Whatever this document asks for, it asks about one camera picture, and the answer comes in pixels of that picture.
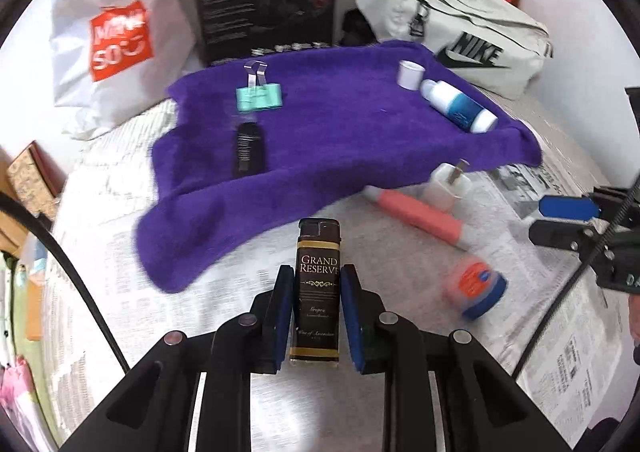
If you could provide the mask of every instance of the nike logo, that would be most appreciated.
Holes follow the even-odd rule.
[[[510,69],[497,66],[495,59],[503,49],[482,38],[463,33],[453,45],[444,46],[436,55],[437,61],[449,69]]]

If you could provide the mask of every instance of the blue label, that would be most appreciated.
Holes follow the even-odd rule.
[[[478,114],[483,110],[481,105],[478,105],[474,100],[461,93],[451,101],[449,110],[447,111],[447,117],[462,128],[462,130],[469,132],[476,117],[478,117]]]

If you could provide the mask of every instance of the purple towel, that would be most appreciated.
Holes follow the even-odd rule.
[[[232,178],[244,61],[190,74],[169,89],[178,124],[153,147],[160,198],[136,235],[140,260],[164,291],[181,291],[255,235],[313,215],[364,185],[421,183],[440,163],[462,158],[472,170],[540,164],[529,130],[421,45],[390,41],[263,59],[267,82],[282,86],[283,106],[257,113],[268,165],[261,175]],[[419,92],[396,85],[401,60],[424,66],[426,77],[449,82],[494,112],[497,129],[462,132]]]

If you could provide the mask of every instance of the pink tube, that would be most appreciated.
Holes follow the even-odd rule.
[[[366,186],[362,193],[402,222],[420,228],[451,245],[469,249],[472,242],[470,239],[473,238],[472,230],[448,213],[395,190]]]

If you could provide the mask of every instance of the red logo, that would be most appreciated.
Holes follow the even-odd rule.
[[[91,75],[100,82],[154,57],[148,13],[140,0],[111,7],[91,20]]]

